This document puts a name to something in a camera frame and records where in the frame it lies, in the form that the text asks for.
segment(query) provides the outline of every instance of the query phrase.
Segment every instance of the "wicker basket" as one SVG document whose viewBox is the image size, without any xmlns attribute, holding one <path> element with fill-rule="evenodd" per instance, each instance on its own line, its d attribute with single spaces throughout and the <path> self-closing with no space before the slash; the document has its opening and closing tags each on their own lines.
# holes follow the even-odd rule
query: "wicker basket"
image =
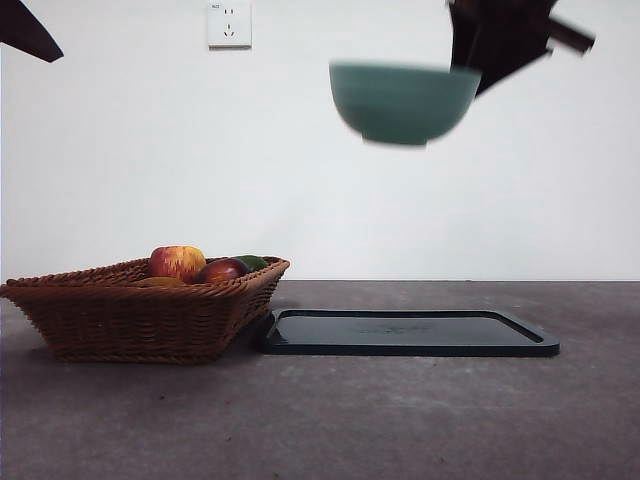
<svg viewBox="0 0 640 480">
<path fill-rule="evenodd" d="M 217 284 L 141 287 L 148 259 L 8 280 L 0 297 L 27 315 L 64 361 L 207 363 L 267 313 L 287 260 Z"/>
</svg>

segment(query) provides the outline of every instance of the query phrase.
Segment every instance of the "gray table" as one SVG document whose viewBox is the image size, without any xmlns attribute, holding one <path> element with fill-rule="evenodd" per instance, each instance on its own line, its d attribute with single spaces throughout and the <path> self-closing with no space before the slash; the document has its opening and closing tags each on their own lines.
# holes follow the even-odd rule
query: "gray table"
<svg viewBox="0 0 640 480">
<path fill-rule="evenodd" d="M 499 309 L 553 358 L 53 362 L 3 303 L 4 480 L 638 479 L 640 283 L 281 282 L 273 307 Z"/>
</svg>

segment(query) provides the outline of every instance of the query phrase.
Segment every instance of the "red apple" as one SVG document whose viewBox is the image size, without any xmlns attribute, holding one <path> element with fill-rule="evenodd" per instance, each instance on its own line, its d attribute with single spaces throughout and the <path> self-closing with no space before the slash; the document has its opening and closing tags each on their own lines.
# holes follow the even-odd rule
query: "red apple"
<svg viewBox="0 0 640 480">
<path fill-rule="evenodd" d="M 221 258 L 207 263 L 196 275 L 195 283 L 217 283 L 249 273 L 249 267 L 237 258 Z"/>
<path fill-rule="evenodd" d="M 149 276 L 174 277 L 184 283 L 193 283 L 206 263 L 202 252 L 195 247 L 158 247 L 149 258 Z"/>
</svg>

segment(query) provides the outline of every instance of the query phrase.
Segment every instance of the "black tray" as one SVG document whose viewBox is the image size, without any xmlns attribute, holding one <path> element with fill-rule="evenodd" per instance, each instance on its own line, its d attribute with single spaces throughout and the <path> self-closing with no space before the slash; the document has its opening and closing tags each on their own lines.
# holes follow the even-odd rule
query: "black tray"
<svg viewBox="0 0 640 480">
<path fill-rule="evenodd" d="M 489 311 L 361 311 L 279 309 L 258 338 L 279 355 L 549 357 L 556 338 Z"/>
</svg>

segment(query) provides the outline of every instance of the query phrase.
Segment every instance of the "electrical outlet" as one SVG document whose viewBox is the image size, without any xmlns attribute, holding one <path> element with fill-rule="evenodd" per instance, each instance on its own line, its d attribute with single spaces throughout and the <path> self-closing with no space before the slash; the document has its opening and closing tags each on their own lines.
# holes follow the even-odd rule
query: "electrical outlet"
<svg viewBox="0 0 640 480">
<path fill-rule="evenodd" d="M 251 48 L 251 4 L 213 0 L 208 8 L 209 49 Z"/>
</svg>

